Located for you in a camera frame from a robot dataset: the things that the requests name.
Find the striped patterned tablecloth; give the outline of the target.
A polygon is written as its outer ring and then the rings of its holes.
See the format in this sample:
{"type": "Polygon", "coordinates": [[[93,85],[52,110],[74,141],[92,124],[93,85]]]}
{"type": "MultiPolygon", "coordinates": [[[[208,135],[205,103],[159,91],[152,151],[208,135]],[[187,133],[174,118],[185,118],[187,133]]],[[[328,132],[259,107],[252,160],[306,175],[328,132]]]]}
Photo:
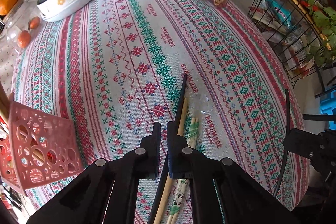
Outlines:
{"type": "Polygon", "coordinates": [[[196,148],[229,157],[290,213],[302,200],[309,163],[289,155],[281,167],[286,108],[304,127],[279,59],[232,3],[203,0],[92,0],[46,23],[17,57],[15,100],[74,121],[84,165],[117,160],[167,123],[186,84],[185,128],[199,119],[196,148]]]}

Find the black chopstick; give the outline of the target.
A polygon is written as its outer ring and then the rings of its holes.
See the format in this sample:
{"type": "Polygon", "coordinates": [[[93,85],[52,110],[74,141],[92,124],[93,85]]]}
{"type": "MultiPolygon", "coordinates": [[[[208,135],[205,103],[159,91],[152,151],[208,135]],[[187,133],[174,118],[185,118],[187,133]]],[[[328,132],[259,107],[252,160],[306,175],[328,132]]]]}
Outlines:
{"type": "Polygon", "coordinates": [[[155,194],[154,203],[151,208],[147,223],[161,223],[162,217],[165,213],[167,201],[169,199],[171,186],[173,183],[171,165],[173,163],[172,157],[173,147],[175,146],[174,141],[177,140],[177,135],[183,135],[185,128],[186,112],[188,108],[188,99],[185,97],[186,86],[187,74],[184,74],[175,120],[167,124],[167,154],[159,180],[158,189],[155,194]]]}

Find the pink perforated plastic utensil basket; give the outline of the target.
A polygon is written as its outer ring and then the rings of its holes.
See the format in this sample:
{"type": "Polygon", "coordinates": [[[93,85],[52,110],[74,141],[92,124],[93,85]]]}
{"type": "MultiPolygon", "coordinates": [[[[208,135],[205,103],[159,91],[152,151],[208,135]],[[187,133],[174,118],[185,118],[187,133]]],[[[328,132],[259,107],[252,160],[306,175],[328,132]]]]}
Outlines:
{"type": "Polygon", "coordinates": [[[2,96],[1,124],[1,179],[18,193],[83,171],[72,120],[2,96]]]}

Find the light bamboo chopstick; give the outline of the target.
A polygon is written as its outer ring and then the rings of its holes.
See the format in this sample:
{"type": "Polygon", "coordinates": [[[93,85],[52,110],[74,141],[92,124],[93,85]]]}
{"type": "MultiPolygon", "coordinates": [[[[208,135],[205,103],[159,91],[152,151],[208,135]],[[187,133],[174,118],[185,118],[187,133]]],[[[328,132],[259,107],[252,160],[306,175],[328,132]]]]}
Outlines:
{"type": "Polygon", "coordinates": [[[169,195],[171,192],[171,186],[174,179],[174,172],[175,167],[177,166],[178,161],[178,149],[181,148],[181,141],[182,141],[182,135],[180,135],[179,132],[179,126],[180,122],[169,122],[167,124],[167,167],[168,167],[168,173],[165,180],[165,183],[163,184],[163,191],[160,196],[158,209],[156,211],[156,215],[154,217],[153,223],[161,223],[161,220],[163,218],[163,215],[165,213],[165,209],[167,206],[167,202],[169,199],[169,195]]]}

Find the clear glass jar wooden lid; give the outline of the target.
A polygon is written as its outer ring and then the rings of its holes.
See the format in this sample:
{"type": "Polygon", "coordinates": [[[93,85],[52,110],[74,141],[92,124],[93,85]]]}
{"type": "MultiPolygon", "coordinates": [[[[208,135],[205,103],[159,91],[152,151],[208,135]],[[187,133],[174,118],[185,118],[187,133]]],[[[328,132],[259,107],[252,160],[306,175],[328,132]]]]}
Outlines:
{"type": "Polygon", "coordinates": [[[37,7],[37,0],[19,0],[4,19],[3,36],[16,53],[32,44],[46,22],[37,7]]]}

